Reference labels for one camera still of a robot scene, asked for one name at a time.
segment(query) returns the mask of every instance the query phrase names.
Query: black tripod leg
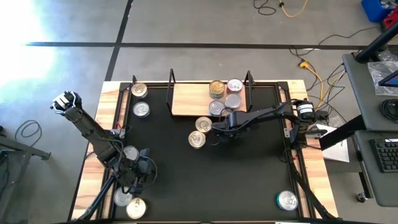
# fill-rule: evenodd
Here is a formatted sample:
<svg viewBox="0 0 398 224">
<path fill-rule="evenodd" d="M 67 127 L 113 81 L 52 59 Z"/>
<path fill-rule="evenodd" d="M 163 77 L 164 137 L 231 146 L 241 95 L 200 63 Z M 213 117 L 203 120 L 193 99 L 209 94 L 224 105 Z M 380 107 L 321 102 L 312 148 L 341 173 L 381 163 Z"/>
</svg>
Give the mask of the black tripod leg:
<svg viewBox="0 0 398 224">
<path fill-rule="evenodd" d="M 97 197 L 94 199 L 93 203 L 87 208 L 86 212 L 82 214 L 77 220 L 90 220 L 93 216 L 95 210 L 100 205 L 102 199 L 104 199 L 106 193 L 109 188 L 111 188 L 112 184 L 116 181 L 115 175 L 112 175 L 104 184 L 104 187 L 101 189 Z"/>
</svg>

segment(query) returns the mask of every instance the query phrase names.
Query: silver can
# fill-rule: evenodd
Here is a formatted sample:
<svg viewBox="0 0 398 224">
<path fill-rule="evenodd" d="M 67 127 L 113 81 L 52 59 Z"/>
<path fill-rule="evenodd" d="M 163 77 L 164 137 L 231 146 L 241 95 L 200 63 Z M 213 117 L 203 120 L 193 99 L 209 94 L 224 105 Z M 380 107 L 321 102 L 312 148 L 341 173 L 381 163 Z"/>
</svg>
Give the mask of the silver can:
<svg viewBox="0 0 398 224">
<path fill-rule="evenodd" d="M 139 118 L 145 118 L 146 116 L 149 115 L 150 109 L 149 109 L 149 105 L 145 102 L 138 102 L 136 103 L 133 108 L 132 111 L 134 112 L 134 114 L 139 117 Z"/>
<path fill-rule="evenodd" d="M 145 201 L 141 198 L 134 198 L 126 207 L 127 215 L 132 219 L 141 218 L 147 210 Z"/>
<path fill-rule="evenodd" d="M 232 78 L 226 84 L 227 94 L 240 93 L 243 89 L 243 82 L 237 78 Z"/>
<path fill-rule="evenodd" d="M 238 94 L 229 94 L 225 99 L 225 107 L 236 109 L 242 104 L 242 98 Z"/>
<path fill-rule="evenodd" d="M 143 99 L 148 95 L 147 85 L 143 83 L 136 83 L 132 86 L 131 93 L 138 99 Z"/>
<path fill-rule="evenodd" d="M 211 130 L 211 125 L 213 122 L 208 117 L 200 117 L 195 122 L 195 127 L 201 133 L 207 133 Z"/>
<path fill-rule="evenodd" d="M 219 116 L 224 108 L 225 105 L 223 102 L 221 102 L 220 100 L 213 100 L 209 104 L 209 113 L 212 116 Z"/>
<path fill-rule="evenodd" d="M 192 131 L 189 134 L 188 142 L 195 149 L 200 149 L 206 143 L 206 136 L 200 131 Z"/>
<path fill-rule="evenodd" d="M 139 151 L 134 146 L 126 146 L 123 149 L 126 158 L 135 161 L 138 159 Z"/>
<path fill-rule="evenodd" d="M 224 96 L 225 84 L 219 80 L 214 80 L 209 84 L 209 95 L 215 100 Z"/>
<path fill-rule="evenodd" d="M 285 211 L 293 211 L 299 205 L 299 201 L 293 192 L 285 190 L 276 196 L 276 204 Z"/>
<path fill-rule="evenodd" d="M 118 188 L 113 195 L 113 201 L 119 207 L 127 206 L 131 202 L 132 198 L 133 198 L 132 194 L 123 193 L 122 187 Z"/>
</svg>

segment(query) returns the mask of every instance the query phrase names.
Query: white paper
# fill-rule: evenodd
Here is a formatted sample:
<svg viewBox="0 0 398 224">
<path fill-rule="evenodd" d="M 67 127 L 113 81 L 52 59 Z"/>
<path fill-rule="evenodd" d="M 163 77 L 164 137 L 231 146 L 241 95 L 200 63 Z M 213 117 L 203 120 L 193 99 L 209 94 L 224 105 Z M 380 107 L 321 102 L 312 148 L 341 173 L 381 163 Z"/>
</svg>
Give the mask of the white paper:
<svg viewBox="0 0 398 224">
<path fill-rule="evenodd" d="M 327 133 L 324 134 L 323 136 L 327 135 L 328 133 L 330 133 L 336 129 L 336 128 L 329 127 L 329 126 L 322 125 L 322 124 L 317 124 L 317 127 L 319 129 L 327 130 Z M 335 144 L 334 146 L 323 150 L 322 154 L 323 154 L 324 159 L 331 159 L 334 161 L 341 161 L 341 162 L 349 162 L 347 140 L 343 140 L 343 141 Z"/>
</svg>

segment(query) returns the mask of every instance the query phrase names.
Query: metal stand leg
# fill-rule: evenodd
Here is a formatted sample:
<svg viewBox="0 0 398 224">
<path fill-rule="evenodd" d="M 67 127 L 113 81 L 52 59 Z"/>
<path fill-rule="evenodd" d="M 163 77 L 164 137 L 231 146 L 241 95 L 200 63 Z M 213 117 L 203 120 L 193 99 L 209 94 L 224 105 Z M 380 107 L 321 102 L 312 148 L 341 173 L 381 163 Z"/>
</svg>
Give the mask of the metal stand leg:
<svg viewBox="0 0 398 224">
<path fill-rule="evenodd" d="M 43 160 L 47 160 L 50 158 L 51 153 L 47 153 L 44 151 L 41 151 L 40 149 L 36 149 L 31 146 L 27 146 L 25 144 L 13 141 L 11 139 L 5 138 L 0 136 L 0 146 L 17 150 L 17 151 L 24 151 L 24 152 L 29 152 L 32 153 L 33 156 L 40 156 Z"/>
<path fill-rule="evenodd" d="M 334 146 L 342 140 L 350 137 L 355 131 L 365 130 L 365 124 L 363 123 L 362 115 L 359 115 L 342 125 L 340 128 L 332 131 L 331 133 L 322 137 L 319 142 L 322 150 Z"/>
</svg>

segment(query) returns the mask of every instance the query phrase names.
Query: concrete floor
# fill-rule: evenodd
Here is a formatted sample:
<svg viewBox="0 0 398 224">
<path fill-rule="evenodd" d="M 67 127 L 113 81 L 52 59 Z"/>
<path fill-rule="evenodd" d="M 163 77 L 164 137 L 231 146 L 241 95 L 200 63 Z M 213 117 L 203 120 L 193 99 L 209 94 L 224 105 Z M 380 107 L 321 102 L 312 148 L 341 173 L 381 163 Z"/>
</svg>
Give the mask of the concrete floor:
<svg viewBox="0 0 398 224">
<path fill-rule="evenodd" d="M 64 90 L 83 98 L 92 116 L 98 105 L 113 48 L 23 47 L 23 42 L 114 42 L 127 0 L 28 1 L 10 3 L 6 27 L 15 37 L 5 37 L 6 55 L 0 79 L 0 124 L 13 136 L 27 119 L 36 119 L 43 137 L 36 147 L 52 152 L 49 161 L 33 158 L 21 182 L 10 220 L 56 223 L 67 219 L 87 141 L 65 118 L 49 109 L 52 99 Z M 290 13 L 301 8 L 298 1 L 285 1 Z M 318 44 L 332 34 L 350 35 L 375 26 L 368 22 L 360 0 L 310 1 L 305 12 L 290 19 L 277 8 L 273 16 L 261 16 L 251 0 L 135 0 L 123 42 L 212 42 L 260 44 Z M 19 10 L 24 18 L 11 12 Z M 367 30 L 352 39 L 334 37 L 325 44 L 366 45 L 379 34 Z M 316 50 L 305 58 L 326 78 L 347 50 Z M 121 48 L 112 80 L 166 80 L 170 68 L 178 80 L 212 80 L 243 77 L 247 70 L 255 79 L 303 79 L 310 86 L 314 77 L 297 67 L 299 59 L 288 50 L 248 49 L 135 49 Z M 331 104 L 346 118 L 359 109 L 349 81 Z M 319 86 L 309 94 L 318 96 Z M 340 217 L 347 220 L 394 223 L 398 209 L 382 208 L 374 200 L 357 203 L 362 191 L 358 175 L 330 176 Z"/>
</svg>

